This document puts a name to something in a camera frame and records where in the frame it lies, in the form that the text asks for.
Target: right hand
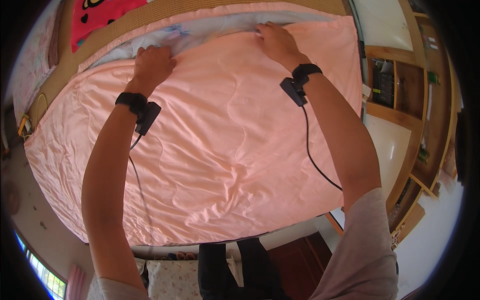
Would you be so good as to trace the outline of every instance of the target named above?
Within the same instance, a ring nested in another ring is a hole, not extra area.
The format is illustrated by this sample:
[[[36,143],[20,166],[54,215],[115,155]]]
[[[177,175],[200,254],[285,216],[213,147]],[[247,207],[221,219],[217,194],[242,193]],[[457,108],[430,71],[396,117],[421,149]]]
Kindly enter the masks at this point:
[[[273,22],[257,24],[255,28],[262,34],[259,42],[263,52],[290,73],[299,64],[311,63],[310,59],[299,51],[295,39],[287,30]]]

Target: hand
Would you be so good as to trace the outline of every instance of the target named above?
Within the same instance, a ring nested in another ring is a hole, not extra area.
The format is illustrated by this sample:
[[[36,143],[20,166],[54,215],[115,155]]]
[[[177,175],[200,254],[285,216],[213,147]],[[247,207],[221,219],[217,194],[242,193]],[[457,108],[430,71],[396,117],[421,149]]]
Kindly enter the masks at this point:
[[[301,63],[311,63],[310,59],[299,51],[295,39],[287,30],[272,22],[257,24],[255,28],[262,33],[259,42],[263,52],[290,73]]]
[[[125,88],[126,93],[140,93],[148,98],[155,88],[164,82],[177,63],[170,58],[170,47],[138,48],[133,79]]]

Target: slipper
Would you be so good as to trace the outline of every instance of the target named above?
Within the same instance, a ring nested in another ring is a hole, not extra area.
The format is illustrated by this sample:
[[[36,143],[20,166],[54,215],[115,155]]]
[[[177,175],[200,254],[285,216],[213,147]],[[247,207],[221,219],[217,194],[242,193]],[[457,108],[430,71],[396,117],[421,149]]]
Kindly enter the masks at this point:
[[[187,252],[185,254],[185,259],[188,261],[194,261],[196,257],[195,257],[195,254],[193,254],[192,252]]]
[[[169,253],[168,254],[168,260],[177,260],[177,256],[175,255],[175,253]]]
[[[177,260],[184,261],[185,260],[185,253],[183,253],[182,251],[178,251],[177,252]]]

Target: wire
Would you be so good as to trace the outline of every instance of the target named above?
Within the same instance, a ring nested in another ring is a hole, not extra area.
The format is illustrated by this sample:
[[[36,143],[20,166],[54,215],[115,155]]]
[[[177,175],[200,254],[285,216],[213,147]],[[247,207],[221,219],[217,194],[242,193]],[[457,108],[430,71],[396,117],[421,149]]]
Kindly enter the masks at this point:
[[[135,147],[135,145],[138,143],[138,141],[140,140],[140,138],[142,137],[142,135],[140,134],[137,138],[137,140],[133,143],[133,145],[130,147],[130,150],[133,149],[133,147]]]
[[[315,167],[315,169],[317,169],[317,171],[320,172],[320,174],[325,177],[325,179],[331,183],[334,187],[336,187],[337,189],[342,190],[341,187],[339,187],[338,185],[336,185],[333,181],[331,181],[322,171],[320,171],[320,169],[317,167],[317,165],[315,164],[315,162],[313,161],[313,158],[312,156],[310,155],[310,149],[308,147],[308,117],[307,117],[307,111],[305,110],[305,107],[301,107],[303,109],[303,113],[305,114],[305,120],[307,121],[307,154],[308,154],[308,157],[310,158],[310,161],[312,162],[313,166]]]
[[[38,103],[40,102],[40,98],[42,96],[43,96],[43,100],[45,101],[45,112],[48,109],[47,98],[45,98],[45,94],[41,93],[40,96],[38,96],[38,100],[36,101],[35,130],[36,130],[36,126],[38,125]]]
[[[130,147],[130,150],[133,149],[133,147],[135,147],[135,145],[138,143],[138,141],[140,140],[140,138],[142,137],[142,135],[139,135],[137,140],[133,143],[133,145]],[[142,201],[143,201],[143,204],[144,204],[144,209],[145,209],[145,213],[147,214],[147,217],[148,217],[148,225],[150,226],[150,245],[153,244],[153,235],[152,235],[152,230],[153,230],[153,223],[152,223],[152,217],[150,216],[150,213],[148,212],[148,207],[147,207],[147,202],[145,201],[145,197],[144,197],[144,192],[142,191],[142,185],[140,184],[140,177],[138,177],[138,172],[137,172],[137,168],[135,167],[135,164],[133,163],[133,160],[132,158],[130,157],[130,155],[128,155],[128,159],[130,160],[130,162],[132,163],[132,166],[133,166],[133,170],[135,171],[135,175],[137,177],[137,183],[138,183],[138,189],[140,190],[140,196],[142,197]],[[151,256],[151,251],[153,250],[153,247],[150,247],[150,249],[148,250],[148,257]]]

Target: person's arm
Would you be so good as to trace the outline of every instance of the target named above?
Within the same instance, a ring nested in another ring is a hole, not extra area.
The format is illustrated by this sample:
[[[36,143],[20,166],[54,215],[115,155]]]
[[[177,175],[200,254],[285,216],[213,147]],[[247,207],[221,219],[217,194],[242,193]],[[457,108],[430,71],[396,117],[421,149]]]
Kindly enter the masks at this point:
[[[256,28],[262,33],[259,42],[264,53],[289,72],[311,63],[287,30],[272,22]],[[366,127],[333,84],[321,73],[308,77],[303,88],[330,149],[348,213],[362,195],[381,187],[377,153]]]
[[[170,76],[175,63],[169,48],[140,48],[125,92],[148,98]],[[123,230],[123,192],[136,121],[129,106],[118,104],[103,125],[85,169],[82,215],[97,277],[145,292]]]

